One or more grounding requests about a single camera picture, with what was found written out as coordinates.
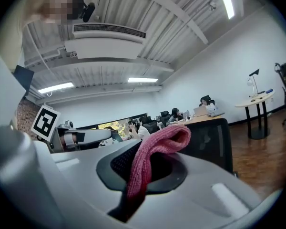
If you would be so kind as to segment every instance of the brick wall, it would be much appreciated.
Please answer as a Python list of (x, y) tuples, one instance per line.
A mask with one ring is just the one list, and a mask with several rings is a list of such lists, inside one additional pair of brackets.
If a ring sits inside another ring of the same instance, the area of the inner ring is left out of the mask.
[(40, 107), (29, 100), (21, 100), (17, 108), (18, 130), (26, 132), (33, 140), (37, 140), (37, 135), (31, 131), (34, 119)]

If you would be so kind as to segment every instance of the table top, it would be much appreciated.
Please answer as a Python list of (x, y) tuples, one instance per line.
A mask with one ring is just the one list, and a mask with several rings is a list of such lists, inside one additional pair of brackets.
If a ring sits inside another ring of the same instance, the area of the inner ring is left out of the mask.
[(254, 97), (253, 99), (255, 99), (255, 101), (251, 101), (252, 98), (248, 97), (246, 100), (244, 100), (242, 103), (236, 104), (235, 107), (237, 108), (242, 108), (242, 107), (248, 107), (251, 105), (255, 105), (255, 104), (259, 104), (261, 102), (264, 102), (265, 100), (267, 100), (268, 98), (272, 97), (273, 94), (275, 94), (275, 91), (273, 90), (270, 93), (263, 93), (263, 94), (258, 94), (256, 97)]
[(221, 115), (216, 116), (216, 117), (208, 117), (207, 115), (203, 115), (203, 116), (194, 116), (192, 119), (188, 120), (188, 121), (180, 121), (178, 123), (175, 123), (174, 125), (189, 125), (189, 124), (193, 124), (193, 123), (197, 123), (197, 122), (201, 122), (201, 121), (208, 121), (208, 120), (214, 120), (214, 119), (220, 119), (222, 118)]

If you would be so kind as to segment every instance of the round table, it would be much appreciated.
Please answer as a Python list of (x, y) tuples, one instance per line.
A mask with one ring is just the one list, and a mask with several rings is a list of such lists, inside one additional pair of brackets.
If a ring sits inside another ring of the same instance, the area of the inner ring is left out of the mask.
[[(248, 98), (244, 100), (242, 103), (235, 105), (237, 108), (243, 108), (246, 109), (246, 115), (247, 115), (247, 124), (248, 124), (248, 137), (251, 139), (259, 140), (267, 137), (270, 134), (270, 129), (268, 128), (268, 120), (267, 120), (267, 110), (266, 110), (266, 104), (265, 101), (268, 98), (271, 98), (275, 91), (272, 91), (268, 94), (258, 94), (254, 98)], [(264, 126), (262, 126), (262, 120), (261, 120), (261, 112), (259, 109), (259, 104), (262, 103), (263, 106), (263, 116), (264, 116)], [(249, 114), (249, 106), (255, 105), (257, 107), (257, 116), (258, 116), (258, 127), (251, 129), (251, 122), (250, 122), (250, 114)]]

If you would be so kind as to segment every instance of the woman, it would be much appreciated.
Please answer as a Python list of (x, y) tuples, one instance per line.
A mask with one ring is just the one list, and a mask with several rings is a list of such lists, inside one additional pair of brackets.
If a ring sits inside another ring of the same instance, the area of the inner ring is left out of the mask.
[(179, 121), (179, 120), (183, 120), (183, 115), (182, 113), (179, 112), (179, 109), (173, 108), (172, 115), (171, 115), (171, 118), (169, 118), (168, 123)]
[(203, 99), (201, 102), (202, 102), (202, 105), (206, 107), (206, 111), (208, 114), (210, 114), (211, 112), (215, 110), (215, 105), (213, 103), (210, 103), (209, 101), (206, 101), (205, 99)]
[(128, 131), (131, 132), (129, 134), (132, 137), (128, 134), (128, 136), (131, 139), (143, 139), (144, 140), (150, 136), (150, 133), (144, 126), (141, 126), (139, 123), (136, 123), (133, 120), (128, 122)]

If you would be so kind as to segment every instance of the wooden floor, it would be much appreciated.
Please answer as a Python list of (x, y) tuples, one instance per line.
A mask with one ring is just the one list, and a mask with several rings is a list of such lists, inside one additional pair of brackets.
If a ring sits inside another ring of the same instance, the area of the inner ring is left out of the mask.
[(286, 110), (280, 110), (268, 118), (270, 135), (262, 140), (247, 136), (247, 123), (230, 127), (233, 154), (233, 170), (239, 178), (265, 199), (273, 191), (282, 188), (286, 179)]

